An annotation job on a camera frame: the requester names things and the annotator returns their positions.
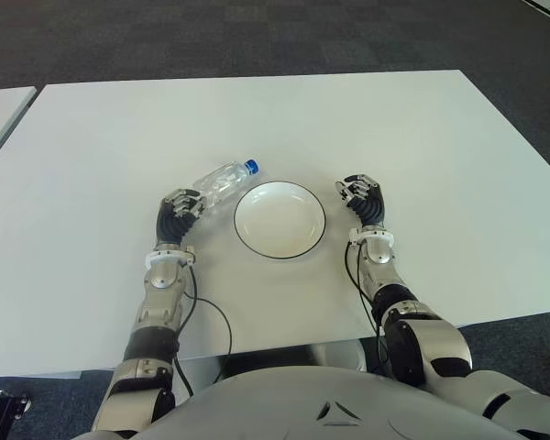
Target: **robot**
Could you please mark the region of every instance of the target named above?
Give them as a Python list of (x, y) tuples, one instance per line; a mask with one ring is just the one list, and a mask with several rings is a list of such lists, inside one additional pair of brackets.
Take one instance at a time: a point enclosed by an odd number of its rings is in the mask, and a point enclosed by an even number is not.
[(347, 245), (358, 258), (353, 282), (385, 332), (389, 377), (266, 368), (219, 381), (175, 407), (172, 361), (182, 376), (177, 341), (189, 319), (182, 320), (181, 306), (189, 277), (197, 298), (195, 257), (182, 239), (204, 212), (198, 192), (177, 190), (160, 203), (145, 299), (124, 360), (93, 430), (76, 438), (550, 439), (550, 398), (496, 371), (474, 370), (464, 337), (398, 275), (379, 184), (358, 174), (335, 185), (362, 223)]

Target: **wire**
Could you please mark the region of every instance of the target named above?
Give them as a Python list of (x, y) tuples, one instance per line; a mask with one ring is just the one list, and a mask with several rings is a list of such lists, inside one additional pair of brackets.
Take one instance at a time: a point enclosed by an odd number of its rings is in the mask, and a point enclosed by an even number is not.
[(177, 346), (177, 350), (175, 350), (175, 355), (173, 355), (173, 363), (175, 364), (175, 369), (177, 370), (177, 374), (179, 374), (181, 381), (183, 382), (183, 385), (187, 390), (187, 393), (190, 395), (190, 397), (192, 397), (193, 396), (192, 385), (190, 385), (190, 382), (185, 377), (185, 374), (183, 373), (183, 370), (182, 370), (182, 366), (180, 365), (180, 361), (177, 359), (177, 351), (179, 350), (179, 344), (180, 344), (179, 343), (180, 335), (182, 334), (183, 328), (192, 317), (193, 311), (195, 310), (195, 306), (198, 303), (198, 283), (197, 283), (197, 280), (195, 279), (195, 274), (193, 273), (192, 266), (190, 266), (190, 273), (192, 274), (193, 297), (191, 297), (190, 295), (187, 295), (187, 293), (186, 295), (189, 298), (193, 299), (193, 303), (192, 303), (192, 308), (187, 313), (187, 316), (185, 316), (185, 319), (183, 320), (183, 322), (180, 325), (180, 328), (178, 328), (177, 333), (175, 334), (175, 343)]
[(363, 305), (363, 309), (365, 310), (365, 314), (367, 315), (368, 321), (370, 322), (370, 325), (373, 329), (373, 332), (375, 333), (375, 337), (377, 338), (377, 366), (371, 370), (371, 373), (375, 373), (379, 368), (383, 368), (385, 364), (389, 361), (389, 351), (385, 343), (383, 343), (383, 351), (385, 351), (385, 360), (381, 362), (381, 354), (380, 354), (380, 348), (381, 348), (381, 337), (380, 337), (380, 325), (379, 324), (373, 324), (373, 321), (370, 318), (369, 309), (367, 309), (367, 306), (365, 305), (365, 300), (367, 300), (368, 304), (372, 306), (371, 301), (366, 293), (363, 292), (362, 288), (360, 287), (360, 251), (363, 247), (365, 242), (361, 242), (360, 245), (358, 245), (358, 252), (357, 252), (357, 280), (352, 275), (352, 272), (350, 271), (350, 267), (348, 266), (348, 250), (350, 248), (350, 242), (346, 243), (345, 248), (345, 269), (346, 273), (348, 274), (348, 278), (352, 281), (353, 285), (358, 290), (358, 296), (360, 299), (360, 303)]
[(373, 332), (375, 332), (375, 335), (377, 334), (376, 330), (375, 330), (375, 325), (373, 324), (373, 321), (372, 319), (370, 319), (370, 314), (369, 314), (369, 310), (367, 310), (367, 306), (365, 305), (365, 300), (363, 298), (367, 298), (367, 300), (369, 300), (369, 298), (367, 297), (367, 295), (360, 289), (360, 285), (357, 284), (357, 282), (355, 281), (355, 279), (353, 278), (352, 276), (352, 273), (350, 273), (350, 268), (348, 267), (348, 249), (350, 248), (350, 242), (346, 243), (346, 249), (345, 249), (345, 269), (346, 269), (346, 273), (348, 274), (348, 277), (350, 278), (350, 280), (352, 281), (352, 283), (355, 285), (355, 287), (358, 289), (358, 297), (360, 298), (360, 303), (363, 304), (363, 309), (365, 309), (365, 314), (367, 315), (367, 318), (368, 318), (368, 321), (370, 322), (370, 326), (373, 328)]
[[(185, 293), (185, 296), (187, 296), (188, 298), (192, 298), (187, 293)], [(216, 379), (214, 379), (214, 381), (212, 382), (212, 383), (217, 383), (220, 377), (224, 374), (226, 364), (228, 363), (228, 360), (230, 359), (230, 355), (232, 354), (232, 327), (230, 326), (230, 321), (228, 321), (226, 314), (222, 311), (222, 309), (218, 305), (216, 305), (214, 302), (211, 302), (210, 300), (206, 300), (205, 298), (198, 298), (198, 301), (202, 303), (208, 303), (212, 307), (214, 307), (222, 315), (226, 323), (226, 326), (228, 327), (228, 352), (225, 355), (224, 363), (222, 364), (222, 367), (220, 368), (220, 371), (218, 372)]]

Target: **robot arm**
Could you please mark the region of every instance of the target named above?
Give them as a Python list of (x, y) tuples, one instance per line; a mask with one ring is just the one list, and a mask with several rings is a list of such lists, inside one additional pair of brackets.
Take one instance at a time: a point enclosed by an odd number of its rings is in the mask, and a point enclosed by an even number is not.
[(187, 267), (194, 262), (193, 253), (182, 250), (181, 242), (204, 210), (204, 202), (191, 190), (177, 190), (161, 200), (157, 245), (146, 257), (145, 299), (93, 431), (131, 435), (175, 407), (172, 360), (179, 348)]
[(349, 241), (358, 251), (358, 287), (385, 332), (392, 376), (527, 438), (550, 439), (550, 398), (498, 372), (473, 370), (464, 337), (418, 301), (400, 278), (393, 235), (383, 225), (379, 185), (361, 174), (337, 182), (336, 188), (362, 222), (350, 231)]

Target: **floor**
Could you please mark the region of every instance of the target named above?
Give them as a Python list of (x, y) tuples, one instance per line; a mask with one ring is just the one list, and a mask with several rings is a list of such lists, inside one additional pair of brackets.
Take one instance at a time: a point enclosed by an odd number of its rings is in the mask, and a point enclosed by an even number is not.
[[(522, 0), (0, 0), (0, 88), (432, 69), (460, 69), (550, 164), (550, 18)], [(476, 368), (550, 395), (550, 313), (462, 331)], [(11, 438), (89, 429), (109, 379), (0, 378), (35, 397)]]

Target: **bottle cap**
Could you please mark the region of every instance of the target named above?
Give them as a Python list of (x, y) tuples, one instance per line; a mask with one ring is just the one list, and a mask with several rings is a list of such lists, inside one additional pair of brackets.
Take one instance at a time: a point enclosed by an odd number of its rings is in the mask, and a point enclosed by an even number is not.
[(247, 160), (245, 166), (247, 167), (248, 174), (257, 174), (259, 172), (259, 165), (253, 159)]

